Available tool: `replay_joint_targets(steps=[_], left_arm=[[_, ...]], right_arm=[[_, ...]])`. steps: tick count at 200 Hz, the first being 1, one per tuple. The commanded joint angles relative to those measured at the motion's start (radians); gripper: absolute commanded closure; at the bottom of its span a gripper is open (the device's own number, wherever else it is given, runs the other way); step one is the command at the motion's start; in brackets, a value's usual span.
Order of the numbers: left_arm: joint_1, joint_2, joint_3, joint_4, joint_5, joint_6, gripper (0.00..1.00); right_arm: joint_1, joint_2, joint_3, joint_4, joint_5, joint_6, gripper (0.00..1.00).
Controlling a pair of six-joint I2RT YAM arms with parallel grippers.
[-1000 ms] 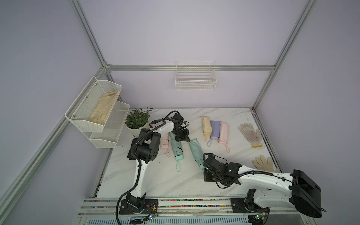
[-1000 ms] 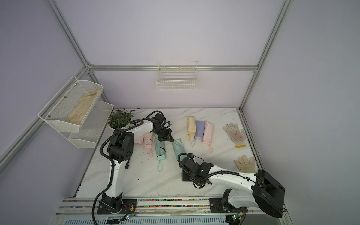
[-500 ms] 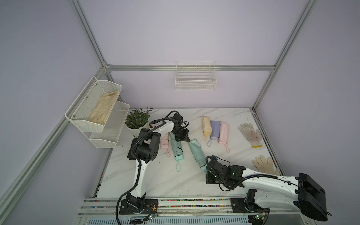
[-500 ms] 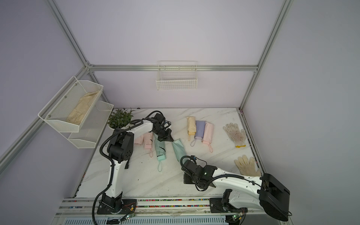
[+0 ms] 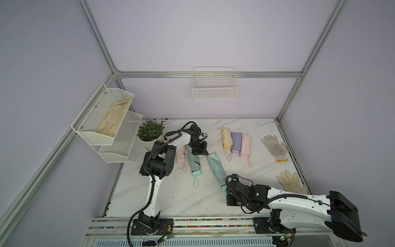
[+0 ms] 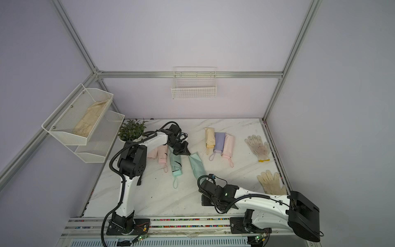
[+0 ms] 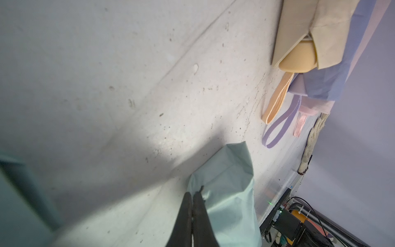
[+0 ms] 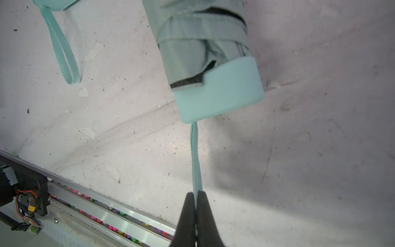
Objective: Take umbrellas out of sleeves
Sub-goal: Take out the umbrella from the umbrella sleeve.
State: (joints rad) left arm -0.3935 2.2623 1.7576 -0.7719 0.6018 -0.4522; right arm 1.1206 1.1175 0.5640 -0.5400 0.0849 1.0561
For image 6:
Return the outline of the teal umbrella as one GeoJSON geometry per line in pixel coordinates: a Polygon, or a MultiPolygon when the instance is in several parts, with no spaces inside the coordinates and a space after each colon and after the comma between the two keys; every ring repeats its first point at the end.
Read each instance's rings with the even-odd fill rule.
{"type": "Polygon", "coordinates": [[[207,175],[203,162],[197,152],[189,156],[189,161],[191,164],[192,173],[196,179],[207,175]]]}
{"type": "Polygon", "coordinates": [[[181,176],[182,173],[182,160],[180,155],[176,155],[173,153],[173,148],[169,147],[169,158],[170,158],[170,166],[173,175],[173,188],[177,189],[178,184],[178,177],[181,176]]]}

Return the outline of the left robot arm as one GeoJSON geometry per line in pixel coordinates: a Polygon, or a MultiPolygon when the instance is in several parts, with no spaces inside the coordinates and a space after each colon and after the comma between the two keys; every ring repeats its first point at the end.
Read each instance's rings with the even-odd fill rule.
{"type": "Polygon", "coordinates": [[[119,201],[104,217],[100,230],[101,244],[106,247],[105,234],[129,235],[138,228],[134,220],[134,195],[141,185],[148,153],[160,146],[169,146],[176,155],[190,155],[184,133],[178,123],[169,121],[155,131],[144,132],[136,141],[126,141],[110,160],[109,168],[120,176],[119,201]]]}

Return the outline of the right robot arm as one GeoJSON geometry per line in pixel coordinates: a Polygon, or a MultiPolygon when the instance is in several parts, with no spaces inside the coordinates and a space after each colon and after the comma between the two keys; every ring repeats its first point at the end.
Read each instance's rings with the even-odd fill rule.
{"type": "Polygon", "coordinates": [[[235,209],[242,217],[231,217],[233,234],[257,234],[253,244],[264,243],[275,229],[290,231],[309,242],[320,242],[319,208],[298,191],[289,195],[252,192],[236,185],[220,186],[213,174],[197,179],[202,205],[212,206],[219,214],[235,209]]]}

